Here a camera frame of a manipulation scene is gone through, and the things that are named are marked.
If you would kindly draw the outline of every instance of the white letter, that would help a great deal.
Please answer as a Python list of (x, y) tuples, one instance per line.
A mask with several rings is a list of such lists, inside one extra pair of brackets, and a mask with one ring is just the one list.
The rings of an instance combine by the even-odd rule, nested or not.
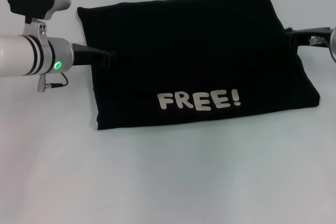
[(175, 92), (175, 100), (176, 100), (177, 106), (180, 109), (183, 108), (183, 103), (191, 109), (194, 107), (191, 103), (188, 102), (188, 99), (189, 99), (189, 95), (186, 92), (183, 92), (183, 91)]
[(221, 95), (226, 94), (226, 90), (214, 90), (214, 91), (211, 91), (210, 94), (211, 94), (212, 100), (214, 100), (214, 103), (218, 109), (227, 108), (231, 106), (231, 104), (229, 103), (224, 103), (229, 100), (228, 97), (218, 97), (220, 94)]
[(202, 104), (209, 104), (210, 101), (209, 100), (201, 100), (200, 99), (201, 97), (209, 97), (209, 94), (205, 93), (205, 92), (200, 92), (200, 93), (194, 93), (193, 94), (196, 110), (198, 110), (198, 111), (204, 111), (204, 110), (209, 111), (209, 110), (211, 110), (211, 107), (209, 107), (209, 106), (202, 106)]
[(171, 93), (163, 93), (163, 94), (158, 94), (157, 98), (159, 99), (160, 106), (163, 110), (167, 108), (168, 103), (174, 103), (173, 99), (165, 98), (165, 97), (173, 97), (173, 94)]

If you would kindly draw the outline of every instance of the black cloth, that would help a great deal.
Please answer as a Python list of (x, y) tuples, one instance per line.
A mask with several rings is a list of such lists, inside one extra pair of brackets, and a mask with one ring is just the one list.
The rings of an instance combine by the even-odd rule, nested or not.
[[(109, 70), (92, 65), (99, 130), (319, 104), (270, 0), (121, 3), (79, 7), (78, 15), (87, 45), (114, 53)], [(234, 101), (236, 90), (239, 100)], [(189, 106), (179, 108), (175, 93), (181, 91), (177, 98), (189, 95)], [(160, 104), (163, 93), (161, 98), (172, 100)], [(200, 100), (209, 104), (200, 106)]]

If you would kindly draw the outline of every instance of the black stripe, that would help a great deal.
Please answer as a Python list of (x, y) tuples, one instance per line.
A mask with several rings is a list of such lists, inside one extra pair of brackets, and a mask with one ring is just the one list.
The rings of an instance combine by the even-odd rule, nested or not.
[(26, 38), (29, 41), (29, 43), (31, 44), (31, 46), (33, 48), (33, 51), (34, 51), (34, 63), (33, 63), (33, 67), (31, 68), (31, 70), (27, 74), (23, 75), (23, 76), (28, 76), (28, 75), (30, 75), (34, 71), (34, 69), (36, 67), (36, 63), (37, 63), (37, 51), (36, 51), (34, 43), (30, 39), (28, 39), (27, 36), (24, 36), (24, 35), (21, 35), (21, 36), (24, 37), (24, 38)]
[(48, 69), (47, 72), (45, 73), (49, 73), (52, 69), (53, 69), (53, 66), (55, 64), (55, 60), (56, 60), (56, 55), (55, 55), (55, 50), (54, 50), (54, 47), (52, 46), (52, 44), (50, 43), (50, 41), (48, 40), (48, 43), (49, 43), (49, 46), (50, 46), (50, 50), (51, 50), (51, 55), (52, 55), (52, 61), (51, 61), (51, 65), (50, 65), (50, 68)]
[(41, 54), (40, 65), (38, 66), (37, 70), (33, 73), (33, 74), (37, 74), (43, 66), (44, 53), (43, 53), (43, 49), (42, 49), (42, 45), (41, 45), (40, 41), (38, 41), (38, 39), (35, 38), (33, 35), (28, 35), (28, 37), (32, 38), (35, 41), (35, 43), (37, 44), (38, 48), (40, 49), (40, 54)]

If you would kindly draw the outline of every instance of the green led light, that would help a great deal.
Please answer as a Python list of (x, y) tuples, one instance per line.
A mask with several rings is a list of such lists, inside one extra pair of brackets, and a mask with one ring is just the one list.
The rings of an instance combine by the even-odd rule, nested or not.
[(54, 65), (54, 68), (57, 70), (57, 69), (59, 69), (61, 66), (62, 66), (62, 62), (57, 61), (57, 62), (55, 63), (55, 65)]

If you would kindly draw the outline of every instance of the white background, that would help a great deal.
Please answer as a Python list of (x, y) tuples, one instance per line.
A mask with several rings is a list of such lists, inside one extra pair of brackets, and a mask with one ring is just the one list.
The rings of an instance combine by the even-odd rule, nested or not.
[[(138, 1), (72, 0), (48, 35), (85, 42), (78, 6)], [(272, 2), (285, 27), (336, 25), (336, 0)], [(0, 12), (0, 35), (21, 34)], [(98, 132), (89, 67), (44, 94), (37, 76), (1, 78), (0, 223), (336, 223), (336, 64), (299, 55), (319, 107), (177, 126)]]

